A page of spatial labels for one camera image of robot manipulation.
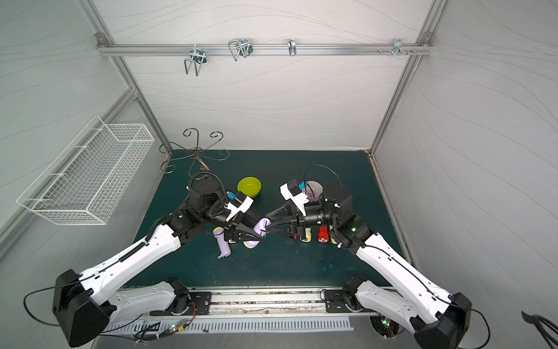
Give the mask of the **red flashlight horizontal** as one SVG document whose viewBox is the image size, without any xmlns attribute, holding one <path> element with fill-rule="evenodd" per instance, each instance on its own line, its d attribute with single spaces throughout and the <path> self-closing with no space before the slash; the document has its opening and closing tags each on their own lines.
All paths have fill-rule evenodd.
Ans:
<svg viewBox="0 0 558 349">
<path fill-rule="evenodd" d="M 327 226 L 321 226 L 320 228 L 318 228 L 318 242 L 321 244 L 327 244 L 329 242 Z"/>
</svg>

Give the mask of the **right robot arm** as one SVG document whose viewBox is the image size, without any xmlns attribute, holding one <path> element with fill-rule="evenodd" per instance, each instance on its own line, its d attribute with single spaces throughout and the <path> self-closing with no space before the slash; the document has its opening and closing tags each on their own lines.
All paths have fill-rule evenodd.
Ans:
<svg viewBox="0 0 558 349">
<path fill-rule="evenodd" d="M 340 249 L 354 254 L 392 286 L 388 291 L 371 280 L 352 278 L 343 287 L 348 311 L 370 310 L 408 330 L 421 348 L 457 348 L 470 325 L 472 304 L 462 293 L 450 294 L 422 275 L 398 254 L 376 230 L 353 210 L 344 186 L 323 188 L 316 203 L 308 198 L 306 183 L 292 180 L 280 187 L 286 203 L 269 213 L 274 227 L 287 226 L 288 237 L 308 228 L 327 227 Z"/>
</svg>

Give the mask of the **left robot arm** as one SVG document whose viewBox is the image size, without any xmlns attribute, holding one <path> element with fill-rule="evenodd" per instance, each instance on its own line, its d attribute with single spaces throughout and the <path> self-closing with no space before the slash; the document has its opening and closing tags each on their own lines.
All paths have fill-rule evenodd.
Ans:
<svg viewBox="0 0 558 349">
<path fill-rule="evenodd" d="M 158 219 L 149 233 L 98 265 L 77 273 L 67 270 L 55 284 L 52 312 L 70 347 L 94 340 L 105 329 L 152 311 L 180 316 L 190 310 L 190 292 L 178 279 L 123 289 L 128 281 L 162 257 L 205 232 L 222 228 L 224 241 L 260 241 L 270 225 L 250 211 L 252 198 L 226 190 L 210 177 L 192 184 L 177 210 Z"/>
</svg>

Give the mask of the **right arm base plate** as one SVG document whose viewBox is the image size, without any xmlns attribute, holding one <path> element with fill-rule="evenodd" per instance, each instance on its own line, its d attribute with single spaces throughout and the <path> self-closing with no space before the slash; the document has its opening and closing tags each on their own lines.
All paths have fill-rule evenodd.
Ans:
<svg viewBox="0 0 558 349">
<path fill-rule="evenodd" d="M 340 289 L 323 289 L 320 297 L 328 314 L 360 313 L 363 310 L 352 293 Z"/>
</svg>

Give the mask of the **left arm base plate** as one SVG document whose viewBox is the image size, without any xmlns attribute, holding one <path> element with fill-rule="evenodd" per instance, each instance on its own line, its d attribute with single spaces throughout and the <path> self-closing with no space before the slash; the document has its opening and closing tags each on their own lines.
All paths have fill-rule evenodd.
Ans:
<svg viewBox="0 0 558 349">
<path fill-rule="evenodd" d="M 208 315 L 212 301 L 211 292 L 190 292 L 188 296 L 178 295 L 171 305 L 162 311 L 151 311 L 150 316 L 192 316 Z"/>
</svg>

